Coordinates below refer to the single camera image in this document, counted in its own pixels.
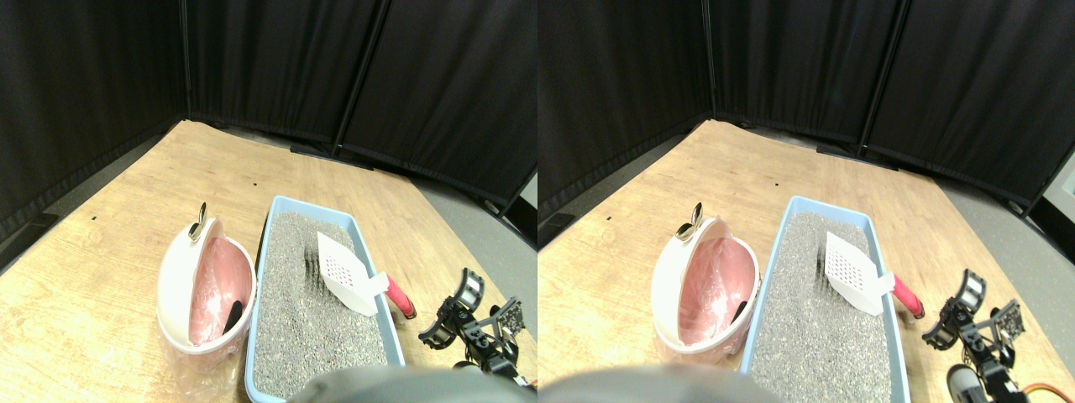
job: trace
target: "metal pole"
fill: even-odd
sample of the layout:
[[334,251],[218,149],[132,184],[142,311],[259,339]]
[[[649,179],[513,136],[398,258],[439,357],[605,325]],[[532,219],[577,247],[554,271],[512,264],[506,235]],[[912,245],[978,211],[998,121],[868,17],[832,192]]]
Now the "metal pole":
[[716,67],[713,64],[713,18],[710,14],[710,0],[702,0],[702,20],[705,24],[705,58],[710,60],[710,107],[713,110],[712,118],[717,118],[717,81]]
[[187,118],[190,118],[190,113],[192,111],[194,89],[190,85],[190,39],[189,29],[187,28],[187,0],[180,0],[181,15],[183,16],[183,73],[186,75],[187,85]]
[[381,0],[377,2],[377,10],[373,17],[373,26],[370,27],[366,51],[362,52],[362,58],[359,59],[358,74],[355,76],[355,84],[352,86],[350,96],[347,98],[347,109],[343,112],[343,118],[340,119],[340,129],[336,130],[335,140],[332,141],[332,158],[339,157],[340,150],[343,149],[343,136],[347,131],[347,124],[350,123],[350,115],[354,112],[355,102],[358,101],[358,93],[362,90],[362,85],[366,84],[366,76],[369,75],[370,63],[373,61],[373,54],[377,48],[377,43],[381,42],[381,31],[385,27],[385,18],[388,16],[388,8],[391,3],[391,0]]
[[902,0],[897,4],[895,21],[892,31],[889,32],[888,43],[885,45],[885,58],[882,60],[880,73],[877,75],[877,83],[874,86],[873,99],[870,101],[870,111],[866,113],[865,125],[862,126],[862,134],[859,136],[859,146],[855,152],[856,157],[865,154],[866,142],[870,141],[870,133],[873,131],[874,118],[877,117],[877,107],[880,106],[880,97],[885,92],[885,84],[888,82],[889,71],[892,69],[892,60],[895,59],[895,51],[900,47],[900,39],[903,37],[903,27],[907,21],[907,14],[911,12],[911,0]]

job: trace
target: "gray cat litter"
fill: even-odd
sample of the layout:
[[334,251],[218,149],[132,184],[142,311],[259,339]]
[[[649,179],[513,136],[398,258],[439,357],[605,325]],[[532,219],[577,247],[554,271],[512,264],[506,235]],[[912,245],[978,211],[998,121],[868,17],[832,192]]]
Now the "gray cat litter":
[[264,267],[258,269],[264,274],[259,285],[255,388],[286,399],[314,376],[387,364],[376,317],[348,310],[306,265],[307,249],[317,250],[317,232],[354,251],[347,231],[296,212],[277,213],[270,231],[262,251]]
[[[855,225],[813,212],[784,229],[759,321],[750,375],[788,402],[887,402],[891,372],[883,316],[852,307],[817,274],[832,232],[870,254]],[[818,282],[825,282],[819,287]]]

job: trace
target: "metal clip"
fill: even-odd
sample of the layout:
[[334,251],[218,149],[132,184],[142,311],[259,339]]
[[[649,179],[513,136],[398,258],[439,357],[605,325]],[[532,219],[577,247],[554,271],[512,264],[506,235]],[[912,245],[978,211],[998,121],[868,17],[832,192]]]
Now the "metal clip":
[[198,212],[198,222],[190,226],[190,232],[187,232],[187,236],[190,236],[190,241],[198,241],[198,236],[201,236],[202,227],[205,226],[205,203],[202,203],[201,211]]
[[690,235],[694,234],[694,230],[698,229],[699,221],[702,220],[702,203],[698,203],[694,206],[694,212],[690,214],[690,222],[679,226],[679,229],[675,231],[675,238],[679,241],[687,241]]

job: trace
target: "red handle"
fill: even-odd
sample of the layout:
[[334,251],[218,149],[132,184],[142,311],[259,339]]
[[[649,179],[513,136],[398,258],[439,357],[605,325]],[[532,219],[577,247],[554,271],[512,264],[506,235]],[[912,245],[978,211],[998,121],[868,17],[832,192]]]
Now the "red handle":
[[915,319],[921,319],[926,316],[926,310],[922,307],[922,302],[918,300],[918,296],[915,296],[907,286],[900,280],[900,276],[892,273],[892,277],[895,277],[895,288],[892,289],[892,294],[895,296],[907,311],[911,311],[912,315],[915,315]]
[[396,304],[396,306],[399,306],[400,311],[403,312],[403,316],[407,319],[414,319],[415,316],[418,316],[418,312],[415,311],[414,304],[411,303],[411,299],[406,298],[406,294],[403,293],[400,286],[396,285],[396,280],[393,280],[388,273],[385,273],[385,276],[388,277],[388,291],[385,292],[388,294],[388,299],[392,300],[392,303]]

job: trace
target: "black curtain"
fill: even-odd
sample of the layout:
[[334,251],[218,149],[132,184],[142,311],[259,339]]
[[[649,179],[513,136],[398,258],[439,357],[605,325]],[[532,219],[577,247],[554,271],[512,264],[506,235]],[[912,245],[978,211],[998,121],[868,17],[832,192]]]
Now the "black curtain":
[[330,143],[374,0],[187,0],[192,114]]
[[0,240],[185,112],[177,1],[0,2]]
[[857,143],[895,0],[713,1],[717,118]]
[[916,1],[869,149],[1029,205],[1075,143],[1075,2]]
[[542,1],[539,216],[712,114],[701,1]]
[[344,148],[506,204],[538,163],[534,4],[393,1]]

